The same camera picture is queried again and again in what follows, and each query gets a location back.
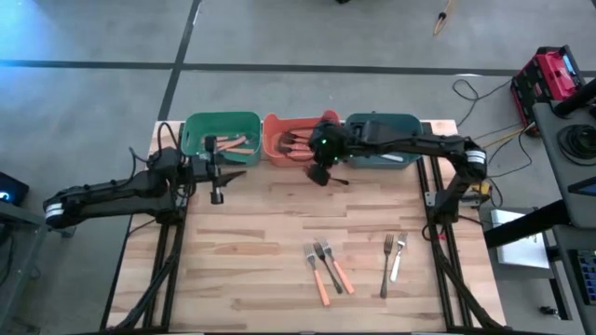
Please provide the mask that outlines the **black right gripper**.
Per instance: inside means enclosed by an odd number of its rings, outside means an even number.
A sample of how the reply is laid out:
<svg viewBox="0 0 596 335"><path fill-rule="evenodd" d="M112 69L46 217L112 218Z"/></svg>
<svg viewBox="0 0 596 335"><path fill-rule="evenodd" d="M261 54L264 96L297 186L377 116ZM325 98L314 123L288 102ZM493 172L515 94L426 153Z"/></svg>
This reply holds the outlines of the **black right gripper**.
<svg viewBox="0 0 596 335"><path fill-rule="evenodd" d="M349 145L352 140L350 131L339 123L323 119L319 121L308 141L314 161L319 165L305 167L305 175L315 184L326 186L331 178L330 171L324 166L333 166L346 161L352 156Z"/></svg>

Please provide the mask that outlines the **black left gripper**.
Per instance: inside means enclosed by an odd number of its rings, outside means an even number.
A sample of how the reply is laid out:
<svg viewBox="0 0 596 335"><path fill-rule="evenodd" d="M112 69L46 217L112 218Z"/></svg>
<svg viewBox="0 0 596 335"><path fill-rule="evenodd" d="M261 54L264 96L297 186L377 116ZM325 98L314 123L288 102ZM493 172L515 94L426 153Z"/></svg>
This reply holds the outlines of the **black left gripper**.
<svg viewBox="0 0 596 335"><path fill-rule="evenodd" d="M221 205L224 202L222 188L237 177L246 174L246 170L229 173L221 173L216 163L217 140L214 135L208 135L204 140L204 149L208 157L199 159L197 163L198 172L195 172L197 181L209 181L211 183L210 202L213 205Z"/></svg>

